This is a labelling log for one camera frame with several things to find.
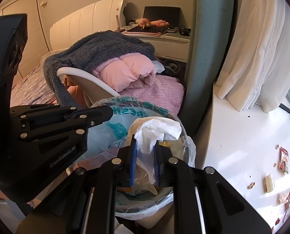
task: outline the pink puffer jacket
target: pink puffer jacket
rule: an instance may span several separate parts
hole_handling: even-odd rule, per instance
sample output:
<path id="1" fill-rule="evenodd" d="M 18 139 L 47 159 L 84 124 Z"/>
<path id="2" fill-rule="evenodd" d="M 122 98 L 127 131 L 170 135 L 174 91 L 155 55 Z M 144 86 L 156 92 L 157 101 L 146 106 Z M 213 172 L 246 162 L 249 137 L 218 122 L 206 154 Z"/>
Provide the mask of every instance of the pink puffer jacket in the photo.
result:
<path id="1" fill-rule="evenodd" d="M 93 75 L 119 92 L 154 83 L 156 70 L 143 54 L 132 53 L 110 59 L 92 71 Z"/>

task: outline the keyboard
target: keyboard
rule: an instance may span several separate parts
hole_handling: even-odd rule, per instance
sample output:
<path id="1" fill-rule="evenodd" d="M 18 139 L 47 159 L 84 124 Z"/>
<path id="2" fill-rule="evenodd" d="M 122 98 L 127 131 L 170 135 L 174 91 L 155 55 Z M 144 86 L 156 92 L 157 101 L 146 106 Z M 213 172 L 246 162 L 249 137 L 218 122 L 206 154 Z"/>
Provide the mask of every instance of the keyboard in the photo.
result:
<path id="1" fill-rule="evenodd" d="M 158 27 L 158 26 L 150 26 L 147 28 L 142 28 L 140 26 L 135 26 L 132 29 L 127 30 L 128 32 L 149 32 L 149 33 L 164 33 L 168 27 Z"/>

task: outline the window sill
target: window sill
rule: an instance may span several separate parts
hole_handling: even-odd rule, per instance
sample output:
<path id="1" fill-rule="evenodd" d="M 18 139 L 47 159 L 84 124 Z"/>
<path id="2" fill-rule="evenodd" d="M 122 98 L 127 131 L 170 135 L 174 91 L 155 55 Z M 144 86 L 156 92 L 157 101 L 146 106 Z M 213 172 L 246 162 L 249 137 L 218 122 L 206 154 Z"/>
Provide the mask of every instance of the window sill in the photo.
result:
<path id="1" fill-rule="evenodd" d="M 290 191 L 290 164 L 289 174 L 279 169 L 280 147 L 289 152 L 290 162 L 290 114 L 281 108 L 264 113 L 258 105 L 238 112 L 227 99 L 216 97 L 219 88 L 214 85 L 212 108 L 194 140 L 196 166 L 213 166 L 270 227 L 274 226 L 275 233 L 285 214 L 284 204 L 278 205 L 278 194 Z M 270 173 L 275 189 L 267 193 L 264 178 Z M 255 182 L 255 186 L 249 190 L 247 186 L 251 182 Z M 281 221 L 275 226 L 277 218 Z"/>

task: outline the white bottle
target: white bottle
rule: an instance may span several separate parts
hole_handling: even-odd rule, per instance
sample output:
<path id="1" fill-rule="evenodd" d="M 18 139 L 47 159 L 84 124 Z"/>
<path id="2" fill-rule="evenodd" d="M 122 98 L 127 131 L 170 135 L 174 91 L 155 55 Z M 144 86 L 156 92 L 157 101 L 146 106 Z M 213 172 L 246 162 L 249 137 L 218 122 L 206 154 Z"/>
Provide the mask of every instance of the white bottle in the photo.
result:
<path id="1" fill-rule="evenodd" d="M 271 192 L 275 188 L 275 182 L 273 179 L 273 174 L 269 174 L 265 177 L 266 189 L 267 192 Z"/>

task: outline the black mouse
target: black mouse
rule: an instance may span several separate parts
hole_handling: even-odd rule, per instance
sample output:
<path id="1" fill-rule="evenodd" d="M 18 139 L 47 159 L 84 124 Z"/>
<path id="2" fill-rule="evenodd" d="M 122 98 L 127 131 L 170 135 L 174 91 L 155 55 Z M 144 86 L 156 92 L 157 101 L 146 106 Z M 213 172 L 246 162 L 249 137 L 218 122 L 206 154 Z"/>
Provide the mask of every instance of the black mouse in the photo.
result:
<path id="1" fill-rule="evenodd" d="M 179 29 L 179 33 L 183 36 L 189 36 L 189 32 L 186 29 Z"/>

